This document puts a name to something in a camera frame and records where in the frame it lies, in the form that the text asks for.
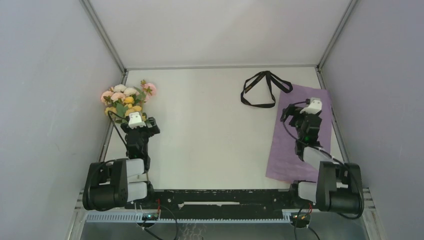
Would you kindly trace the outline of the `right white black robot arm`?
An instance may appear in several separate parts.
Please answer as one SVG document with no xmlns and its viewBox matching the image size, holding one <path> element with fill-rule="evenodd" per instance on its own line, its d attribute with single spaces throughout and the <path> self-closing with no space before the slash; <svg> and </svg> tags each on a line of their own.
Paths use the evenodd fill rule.
<svg viewBox="0 0 424 240">
<path fill-rule="evenodd" d="M 361 169 L 356 163 L 345 163 L 324 150 L 319 142 L 322 103 L 306 99 L 290 103 L 282 110 L 280 121 L 285 130 L 296 130 L 294 152 L 298 158 L 318 171 L 315 181 L 294 180 L 290 185 L 289 203 L 295 208 L 315 204 L 321 212 L 333 212 L 345 219 L 356 220 L 365 210 Z"/>
</svg>

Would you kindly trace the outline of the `black ribbon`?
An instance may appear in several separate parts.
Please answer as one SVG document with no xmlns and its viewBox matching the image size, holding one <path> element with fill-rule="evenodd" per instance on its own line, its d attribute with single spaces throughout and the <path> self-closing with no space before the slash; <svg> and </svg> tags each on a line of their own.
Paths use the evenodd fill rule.
<svg viewBox="0 0 424 240">
<path fill-rule="evenodd" d="M 277 103 L 273 88 L 278 88 L 286 94 L 293 91 L 291 82 L 281 79 L 269 70 L 260 71 L 244 82 L 240 101 L 254 108 L 273 108 Z"/>
</svg>

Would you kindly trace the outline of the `yellow fake flower stem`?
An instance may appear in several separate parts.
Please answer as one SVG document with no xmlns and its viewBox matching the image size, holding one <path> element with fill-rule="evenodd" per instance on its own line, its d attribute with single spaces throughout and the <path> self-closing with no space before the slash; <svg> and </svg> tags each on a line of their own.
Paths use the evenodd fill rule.
<svg viewBox="0 0 424 240">
<path fill-rule="evenodd" d="M 129 114 L 133 112 L 140 112 L 142 119 L 145 122 L 147 115 L 143 112 L 142 102 L 136 99 L 135 95 L 126 96 L 124 101 L 116 101 L 110 105 L 106 105 L 104 114 L 113 123 L 123 124 L 129 121 Z"/>
</svg>

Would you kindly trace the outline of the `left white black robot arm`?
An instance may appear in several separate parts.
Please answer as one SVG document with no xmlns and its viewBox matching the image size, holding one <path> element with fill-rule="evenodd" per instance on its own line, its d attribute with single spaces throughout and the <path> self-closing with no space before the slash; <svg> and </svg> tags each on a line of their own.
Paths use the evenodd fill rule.
<svg viewBox="0 0 424 240">
<path fill-rule="evenodd" d="M 149 117 L 146 126 L 130 128 L 124 123 L 121 128 L 125 132 L 126 157 L 89 166 L 82 194 L 83 207 L 88 211 L 104 212 L 135 200 L 145 209 L 156 203 L 157 196 L 150 181 L 129 180 L 150 170 L 149 139 L 160 133 L 156 120 Z"/>
</svg>

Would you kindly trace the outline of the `white fake flower stem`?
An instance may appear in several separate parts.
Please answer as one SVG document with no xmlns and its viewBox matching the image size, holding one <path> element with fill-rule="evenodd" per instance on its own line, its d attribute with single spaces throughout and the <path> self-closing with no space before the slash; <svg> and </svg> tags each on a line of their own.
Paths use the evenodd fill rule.
<svg viewBox="0 0 424 240">
<path fill-rule="evenodd" d="M 133 87 L 127 87 L 123 84 L 118 84 L 113 88 L 114 93 L 123 93 L 125 96 L 137 95 L 139 92 Z"/>
</svg>

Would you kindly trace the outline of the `pink bud fake flower stem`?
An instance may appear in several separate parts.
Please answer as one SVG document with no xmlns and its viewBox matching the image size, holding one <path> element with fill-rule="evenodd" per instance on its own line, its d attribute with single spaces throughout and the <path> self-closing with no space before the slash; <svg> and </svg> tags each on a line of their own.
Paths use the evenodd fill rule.
<svg viewBox="0 0 424 240">
<path fill-rule="evenodd" d="M 154 97 L 157 94 L 156 86 L 153 83 L 147 82 L 144 79 L 140 81 L 140 87 L 135 87 L 135 89 L 135 97 L 142 103 L 148 102 L 151 97 Z"/>
</svg>

